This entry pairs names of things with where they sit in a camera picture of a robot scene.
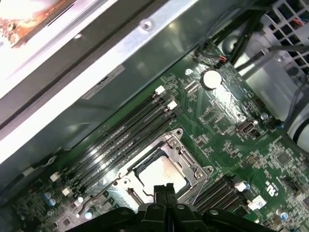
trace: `wire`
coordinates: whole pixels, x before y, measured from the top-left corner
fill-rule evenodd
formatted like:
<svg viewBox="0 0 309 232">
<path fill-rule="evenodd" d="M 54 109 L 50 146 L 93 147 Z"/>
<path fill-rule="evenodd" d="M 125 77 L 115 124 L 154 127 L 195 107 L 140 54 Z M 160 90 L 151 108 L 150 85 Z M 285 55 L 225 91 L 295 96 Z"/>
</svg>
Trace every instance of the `wire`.
<svg viewBox="0 0 309 232">
<path fill-rule="evenodd" d="M 239 9 L 239 8 L 243 8 L 244 4 L 236 4 L 236 5 L 232 5 L 231 7 L 229 7 L 225 12 L 223 12 L 223 14 L 221 14 L 215 21 L 215 23 L 213 24 L 213 26 L 206 32 L 204 38 L 205 40 L 200 44 L 200 48 L 201 50 L 203 49 L 204 45 L 208 44 L 210 39 L 210 36 L 218 29 L 218 27 L 220 26 L 220 24 L 223 24 L 224 20 L 226 19 L 226 16 L 230 13 L 232 13 L 233 11 Z"/>
<path fill-rule="evenodd" d="M 227 62 L 227 58 L 226 58 L 226 57 L 223 57 L 223 56 L 220 56 L 220 57 L 219 57 L 219 60 L 224 61 L 224 62 Z"/>
<path fill-rule="evenodd" d="M 7 194 L 11 191 L 11 189 L 17 185 L 19 183 L 19 181 L 21 181 L 23 178 L 25 178 L 26 176 L 28 176 L 29 174 L 31 174 L 32 172 L 34 172 L 35 170 L 39 169 L 39 168 L 45 168 L 49 165 L 51 165 L 52 163 L 55 162 L 57 158 L 57 155 L 53 155 L 51 158 L 49 158 L 49 160 L 47 161 L 47 163 L 45 164 L 41 164 L 42 161 L 44 161 L 45 159 L 41 160 L 39 163 L 33 165 L 30 168 L 27 168 L 25 171 L 23 171 L 23 173 L 19 174 L 18 176 L 16 176 L 2 191 L 0 191 L 0 205 L 1 202 L 3 201 L 3 199 L 7 196 Z"/>
<path fill-rule="evenodd" d="M 269 52 L 274 52 L 274 51 L 306 52 L 306 51 L 309 51 L 309 46 L 304 46 L 304 45 L 273 46 L 273 47 L 268 48 L 268 50 Z M 247 62 L 237 67 L 236 70 L 238 72 L 244 70 L 245 68 L 257 62 L 264 55 L 265 54 L 263 52 L 257 53 L 252 58 L 250 58 Z"/>
<path fill-rule="evenodd" d="M 232 51 L 231 59 L 229 60 L 229 62 L 232 65 L 236 64 L 240 56 L 245 51 L 252 34 L 256 31 L 256 29 L 260 25 L 260 19 L 262 18 L 264 13 L 265 12 L 258 12 L 256 14 L 253 14 L 251 19 L 249 19 L 247 26 L 245 27 L 244 31 L 240 36 L 239 41 L 237 41 Z"/>
<path fill-rule="evenodd" d="M 203 187 L 205 186 L 206 182 L 207 182 L 208 178 L 205 178 L 205 181 L 201 184 L 200 189 L 198 190 L 195 198 L 193 199 L 193 201 L 191 202 L 191 205 L 194 205 L 194 203 L 197 201 L 198 196 L 200 195 L 201 191 L 203 190 Z"/>
<path fill-rule="evenodd" d="M 309 102 L 309 94 L 305 93 L 302 99 L 296 104 L 295 111 L 293 112 L 290 119 L 285 123 L 284 128 L 282 130 L 282 138 L 287 143 L 287 145 L 293 150 L 303 154 L 305 157 L 309 158 L 309 152 L 305 151 L 301 147 L 299 147 L 292 138 L 288 135 L 288 131 L 295 122 L 296 118 L 300 115 L 300 113 L 304 110 L 304 108 L 308 105 Z"/>
<path fill-rule="evenodd" d="M 285 123 L 288 122 L 291 119 L 291 117 L 293 115 L 293 112 L 295 111 L 296 104 L 298 103 L 299 96 L 303 92 L 303 90 L 304 90 L 304 88 L 306 87 L 307 84 L 308 84 L 308 78 L 305 77 L 304 80 L 303 80 L 303 83 L 295 91 L 295 93 L 293 95 L 293 98 L 292 98 L 292 101 L 291 101 L 291 105 L 290 105 L 290 109 L 289 109 L 289 113 L 288 113 L 288 116 L 286 117 Z"/>
<path fill-rule="evenodd" d="M 298 24 L 298 25 L 300 25 L 300 26 L 302 26 L 302 25 L 304 25 L 304 23 L 303 22 L 301 22 L 301 21 L 299 21 L 298 19 L 293 19 L 292 20 L 293 22 L 295 22 L 296 24 Z"/>
<path fill-rule="evenodd" d="M 309 118 L 307 118 L 302 124 L 300 124 L 300 126 L 297 128 L 297 130 L 295 131 L 295 134 L 293 136 L 293 141 L 297 144 L 299 137 L 301 135 L 301 133 L 304 131 L 304 129 L 309 125 Z"/>
<path fill-rule="evenodd" d="M 41 165 L 40 168 L 45 168 L 45 167 L 51 165 L 53 162 L 55 162 L 56 158 L 57 158 L 57 156 L 52 156 L 52 157 L 48 160 L 48 162 L 47 162 L 46 164 L 44 164 L 44 165 Z"/>
<path fill-rule="evenodd" d="M 19 181 L 21 181 L 25 177 L 24 174 L 19 174 L 16 176 L 1 192 L 0 192 L 0 204 L 3 201 L 3 199 L 7 196 L 7 194 L 10 192 L 10 190 L 17 184 Z"/>
<path fill-rule="evenodd" d="M 79 218 L 80 215 L 83 213 L 83 211 L 86 209 L 86 206 L 90 203 L 93 202 L 94 200 L 97 200 L 100 196 L 103 195 L 103 193 L 110 187 L 112 186 L 117 180 L 119 180 L 120 178 L 117 178 L 115 180 L 113 180 L 109 185 L 107 185 L 104 189 L 101 190 L 101 192 L 99 192 L 96 196 L 94 197 L 90 197 L 82 206 L 81 210 L 76 214 L 76 217 Z"/>
</svg>

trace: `screw hole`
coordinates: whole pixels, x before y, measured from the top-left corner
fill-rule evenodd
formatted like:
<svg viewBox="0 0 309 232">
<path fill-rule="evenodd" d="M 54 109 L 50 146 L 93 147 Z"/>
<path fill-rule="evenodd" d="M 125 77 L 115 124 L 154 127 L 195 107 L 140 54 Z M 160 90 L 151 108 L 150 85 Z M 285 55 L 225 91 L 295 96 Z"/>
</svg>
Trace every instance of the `screw hole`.
<svg viewBox="0 0 309 232">
<path fill-rule="evenodd" d="M 145 31 L 149 31 L 152 27 L 152 22 L 149 20 L 143 20 L 140 23 L 140 27 Z"/>
</svg>

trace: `green circuit board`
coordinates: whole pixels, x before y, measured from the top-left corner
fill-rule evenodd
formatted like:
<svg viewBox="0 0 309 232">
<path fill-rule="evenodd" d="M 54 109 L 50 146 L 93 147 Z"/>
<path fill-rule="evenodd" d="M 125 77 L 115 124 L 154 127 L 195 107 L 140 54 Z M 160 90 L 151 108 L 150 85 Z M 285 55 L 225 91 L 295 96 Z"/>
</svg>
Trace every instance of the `green circuit board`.
<svg viewBox="0 0 309 232">
<path fill-rule="evenodd" d="M 215 47 L 209 47 L 206 52 L 220 54 Z M 218 70 L 223 78 L 219 88 L 209 91 L 201 86 L 201 75 L 215 63 L 217 60 L 207 58 L 202 63 L 198 62 L 192 53 L 177 62 L 55 163 L 52 171 L 38 180 L 43 183 L 40 190 L 27 190 L 27 195 L 22 193 L 15 204 L 17 212 L 21 214 L 25 210 L 28 215 L 29 212 L 41 214 L 39 218 L 42 222 L 42 232 L 64 231 L 65 227 L 57 227 L 55 222 L 57 224 L 68 217 L 68 211 L 72 210 L 71 203 L 65 197 L 60 197 L 57 205 L 53 206 L 53 214 L 47 216 L 48 206 L 42 200 L 43 193 L 48 190 L 53 189 L 55 193 L 61 191 L 48 181 L 50 173 L 65 168 L 71 160 L 128 115 L 156 88 L 163 86 L 179 104 L 181 114 L 161 132 L 182 128 L 183 144 L 201 166 L 214 168 L 204 190 L 225 174 L 237 175 L 251 186 L 248 191 L 251 198 L 249 200 L 260 196 L 266 202 L 260 209 L 247 209 L 247 219 L 277 231 L 282 228 L 290 231 L 309 231 L 309 170 L 302 162 L 303 157 L 285 144 L 281 138 L 281 129 L 273 127 L 275 119 L 229 63 Z M 239 131 L 246 122 L 254 122 L 254 130 L 250 133 Z M 99 182 L 88 194 L 94 194 L 100 189 L 102 185 Z M 115 199 L 109 200 L 108 207 L 106 202 L 102 203 L 101 207 L 97 208 L 98 214 L 116 205 L 126 205 L 125 201 L 118 202 Z M 287 212 L 289 218 L 281 220 L 276 215 L 278 209 Z"/>
</svg>

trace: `integrated circuit chip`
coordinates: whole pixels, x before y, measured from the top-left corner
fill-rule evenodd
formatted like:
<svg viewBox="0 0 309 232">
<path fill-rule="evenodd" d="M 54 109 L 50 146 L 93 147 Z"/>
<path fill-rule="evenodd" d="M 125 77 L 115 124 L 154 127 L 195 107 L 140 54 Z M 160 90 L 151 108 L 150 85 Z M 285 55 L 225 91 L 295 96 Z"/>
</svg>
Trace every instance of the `integrated circuit chip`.
<svg viewBox="0 0 309 232">
<path fill-rule="evenodd" d="M 70 221 L 68 220 L 68 219 L 65 219 L 64 221 L 63 221 L 63 224 L 65 225 L 65 226 L 68 226 L 68 225 L 70 225 Z"/>
<path fill-rule="evenodd" d="M 283 152 L 277 156 L 277 160 L 281 165 L 285 165 L 288 161 L 290 161 L 290 156 L 287 153 Z"/>
<path fill-rule="evenodd" d="M 145 185 L 144 191 L 150 195 L 154 193 L 154 185 L 173 183 L 176 193 L 186 185 L 185 178 L 166 156 L 150 164 L 140 173 L 139 178 Z"/>
<path fill-rule="evenodd" d="M 309 196 L 303 200 L 303 203 L 309 208 Z"/>
</svg>

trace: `capacitor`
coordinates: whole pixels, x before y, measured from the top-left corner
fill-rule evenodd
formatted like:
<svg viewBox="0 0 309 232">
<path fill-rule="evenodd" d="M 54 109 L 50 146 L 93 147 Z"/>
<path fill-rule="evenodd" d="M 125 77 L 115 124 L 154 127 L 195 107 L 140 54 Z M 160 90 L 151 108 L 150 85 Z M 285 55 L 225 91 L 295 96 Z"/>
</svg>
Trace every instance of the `capacitor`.
<svg viewBox="0 0 309 232">
<path fill-rule="evenodd" d="M 79 197 L 79 198 L 77 198 L 77 202 L 78 202 L 79 204 L 81 204 L 81 203 L 84 202 L 84 199 L 83 199 L 82 197 Z"/>
<path fill-rule="evenodd" d="M 54 198 L 49 199 L 48 201 L 49 206 L 55 206 L 56 205 L 56 200 Z"/>
<path fill-rule="evenodd" d="M 53 210 L 48 210 L 48 211 L 47 211 L 47 215 L 48 215 L 49 217 L 51 217 L 52 215 L 54 215 Z"/>
<path fill-rule="evenodd" d="M 49 199 L 52 198 L 52 194 L 50 192 L 46 192 L 46 193 L 44 193 L 43 197 L 44 197 L 44 199 L 49 200 Z"/>
<path fill-rule="evenodd" d="M 250 190 L 250 185 L 249 185 L 249 183 L 247 182 L 247 181 L 244 181 L 244 183 L 245 183 L 245 185 L 246 185 L 246 189 L 245 190 Z"/>
<path fill-rule="evenodd" d="M 216 70 L 206 70 L 202 74 L 202 78 L 200 80 L 201 85 L 206 90 L 214 90 L 218 88 L 222 83 L 222 76 Z"/>
<path fill-rule="evenodd" d="M 269 115 L 267 114 L 267 113 L 261 113 L 261 119 L 263 120 L 263 121 L 266 121 L 266 120 L 268 120 L 269 119 Z"/>
<path fill-rule="evenodd" d="M 277 209 L 277 210 L 276 210 L 276 214 L 277 214 L 282 220 L 286 220 L 286 219 L 288 219 L 288 217 L 289 217 L 288 213 L 282 211 L 281 209 Z"/>
<path fill-rule="evenodd" d="M 94 208 L 89 208 L 88 210 L 87 210 L 87 212 L 85 213 L 85 218 L 86 219 L 88 219 L 88 220 L 90 220 L 92 217 L 93 217 L 93 214 L 94 214 Z"/>
</svg>

